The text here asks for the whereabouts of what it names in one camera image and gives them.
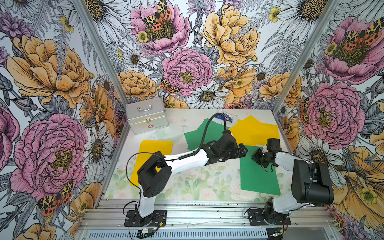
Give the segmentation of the large green paper sheet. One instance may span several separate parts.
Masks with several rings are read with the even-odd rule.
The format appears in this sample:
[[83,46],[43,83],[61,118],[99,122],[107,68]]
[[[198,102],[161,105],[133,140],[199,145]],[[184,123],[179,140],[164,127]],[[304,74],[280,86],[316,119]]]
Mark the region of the large green paper sheet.
[[248,152],[240,158],[240,181],[243,191],[251,191],[269,195],[280,195],[280,186],[274,167],[264,169],[258,165],[252,155],[259,147],[246,146]]

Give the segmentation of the yellow paper sheet top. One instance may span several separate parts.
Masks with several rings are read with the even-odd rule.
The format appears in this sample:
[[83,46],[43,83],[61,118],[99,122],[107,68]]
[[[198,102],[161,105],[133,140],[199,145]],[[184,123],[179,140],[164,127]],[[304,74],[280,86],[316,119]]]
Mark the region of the yellow paper sheet top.
[[264,146],[268,139],[280,138],[276,125],[261,123],[253,116],[238,120],[237,124],[229,130],[238,144],[246,146]]

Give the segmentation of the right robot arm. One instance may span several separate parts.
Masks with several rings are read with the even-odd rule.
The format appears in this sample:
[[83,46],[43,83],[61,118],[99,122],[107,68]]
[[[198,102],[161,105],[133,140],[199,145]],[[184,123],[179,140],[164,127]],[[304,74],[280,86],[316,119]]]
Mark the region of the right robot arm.
[[248,210],[251,225],[290,225],[290,214],[306,207],[330,205],[334,190],[327,164],[310,162],[285,152],[257,150],[252,159],[262,167],[283,167],[292,172],[291,190],[270,198],[264,208]]

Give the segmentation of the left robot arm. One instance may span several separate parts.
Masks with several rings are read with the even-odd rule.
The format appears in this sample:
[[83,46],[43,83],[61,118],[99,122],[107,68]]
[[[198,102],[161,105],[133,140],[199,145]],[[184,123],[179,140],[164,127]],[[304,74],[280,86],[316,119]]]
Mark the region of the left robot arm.
[[245,145],[238,144],[231,131],[226,130],[219,140],[201,144],[194,151],[178,155],[151,154],[138,170],[139,216],[146,218],[153,214],[156,196],[164,190],[171,176],[192,168],[240,159],[247,153]]

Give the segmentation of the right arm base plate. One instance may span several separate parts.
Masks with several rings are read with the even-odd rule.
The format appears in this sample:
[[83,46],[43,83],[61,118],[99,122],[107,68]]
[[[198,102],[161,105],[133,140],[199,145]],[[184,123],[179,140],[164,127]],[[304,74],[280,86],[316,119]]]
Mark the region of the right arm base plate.
[[246,211],[246,219],[251,226],[289,226],[292,224],[290,216],[272,212],[265,213],[264,209],[252,208]]

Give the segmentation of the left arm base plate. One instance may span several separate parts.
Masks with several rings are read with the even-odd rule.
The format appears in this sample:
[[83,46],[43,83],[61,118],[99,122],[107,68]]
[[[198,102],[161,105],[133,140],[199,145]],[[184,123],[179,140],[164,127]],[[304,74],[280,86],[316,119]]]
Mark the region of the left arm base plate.
[[125,218],[125,227],[164,227],[167,221],[167,210],[154,210],[147,217],[141,217],[138,210],[130,210]]

